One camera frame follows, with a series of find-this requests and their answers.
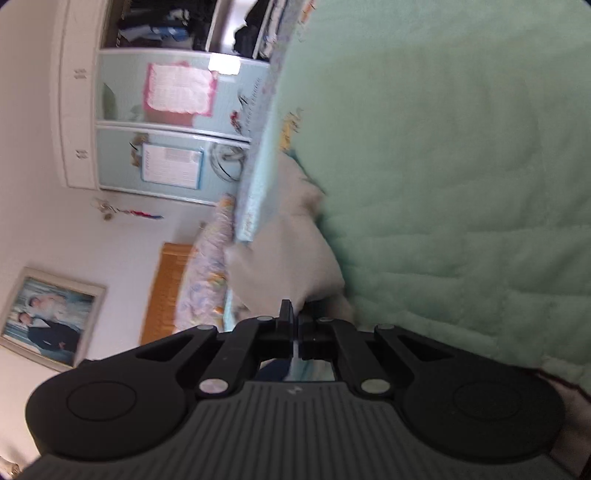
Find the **ribbed gray panel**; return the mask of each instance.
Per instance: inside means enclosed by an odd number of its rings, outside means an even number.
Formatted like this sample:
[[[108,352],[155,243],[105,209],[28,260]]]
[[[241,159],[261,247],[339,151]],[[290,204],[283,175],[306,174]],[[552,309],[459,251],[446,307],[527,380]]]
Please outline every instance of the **ribbed gray panel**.
[[[201,402],[171,439],[108,463],[44,456],[21,480],[566,480],[547,457],[475,465],[417,440],[385,402],[338,382],[249,382]]]

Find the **green bed sheet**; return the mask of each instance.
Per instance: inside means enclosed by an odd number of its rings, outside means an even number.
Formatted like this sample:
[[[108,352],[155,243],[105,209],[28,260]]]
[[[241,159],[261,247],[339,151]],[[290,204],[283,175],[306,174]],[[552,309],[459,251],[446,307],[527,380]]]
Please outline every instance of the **green bed sheet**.
[[[287,142],[325,191],[357,322],[591,392],[591,9],[305,8],[261,154]]]

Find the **black suit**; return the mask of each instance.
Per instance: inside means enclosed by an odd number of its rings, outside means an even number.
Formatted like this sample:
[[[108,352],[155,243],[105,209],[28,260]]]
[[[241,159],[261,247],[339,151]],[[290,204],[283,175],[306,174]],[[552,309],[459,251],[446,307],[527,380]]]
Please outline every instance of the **black suit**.
[[[65,343],[64,350],[76,353],[80,334],[63,323],[43,320],[49,327],[29,327],[27,336],[30,341],[43,350],[61,350],[60,343]]]

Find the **man in black suit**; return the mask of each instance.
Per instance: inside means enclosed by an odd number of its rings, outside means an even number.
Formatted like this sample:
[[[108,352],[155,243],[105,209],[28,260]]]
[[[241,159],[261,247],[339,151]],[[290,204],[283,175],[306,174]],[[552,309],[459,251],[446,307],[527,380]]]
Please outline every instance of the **man in black suit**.
[[[27,327],[27,337],[43,350],[76,353],[80,334],[63,323],[31,317],[27,312],[18,314],[18,321]]]

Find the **framed photo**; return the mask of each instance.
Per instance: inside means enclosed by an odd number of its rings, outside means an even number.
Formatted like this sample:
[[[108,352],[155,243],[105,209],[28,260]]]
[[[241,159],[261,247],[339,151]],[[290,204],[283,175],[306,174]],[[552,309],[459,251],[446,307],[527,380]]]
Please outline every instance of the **framed photo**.
[[[0,317],[0,345],[59,371],[85,359],[105,288],[25,268]]]

